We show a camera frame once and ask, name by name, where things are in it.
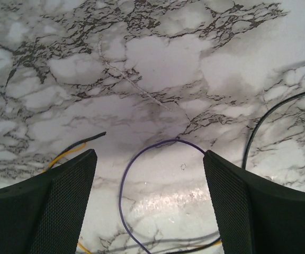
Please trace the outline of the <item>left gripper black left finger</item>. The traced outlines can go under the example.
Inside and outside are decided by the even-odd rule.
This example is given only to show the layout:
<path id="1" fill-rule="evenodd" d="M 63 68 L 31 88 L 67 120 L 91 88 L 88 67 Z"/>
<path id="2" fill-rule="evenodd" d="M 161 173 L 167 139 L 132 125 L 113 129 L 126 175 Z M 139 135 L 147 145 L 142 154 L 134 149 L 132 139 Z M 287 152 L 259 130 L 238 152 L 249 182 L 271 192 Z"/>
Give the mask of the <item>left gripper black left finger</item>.
<path id="1" fill-rule="evenodd" d="M 89 149 L 0 189 L 0 253 L 75 253 L 94 180 Z"/>

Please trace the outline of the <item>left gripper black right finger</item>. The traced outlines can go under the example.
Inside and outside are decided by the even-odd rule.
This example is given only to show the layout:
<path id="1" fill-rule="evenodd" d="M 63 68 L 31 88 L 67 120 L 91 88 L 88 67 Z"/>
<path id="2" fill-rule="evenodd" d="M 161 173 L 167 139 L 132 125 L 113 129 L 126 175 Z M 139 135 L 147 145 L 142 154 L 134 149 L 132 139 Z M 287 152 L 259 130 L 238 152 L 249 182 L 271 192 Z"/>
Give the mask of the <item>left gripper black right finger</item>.
<path id="1" fill-rule="evenodd" d="M 203 158 L 225 253 L 305 253 L 305 193 L 241 169 L 212 151 Z"/>

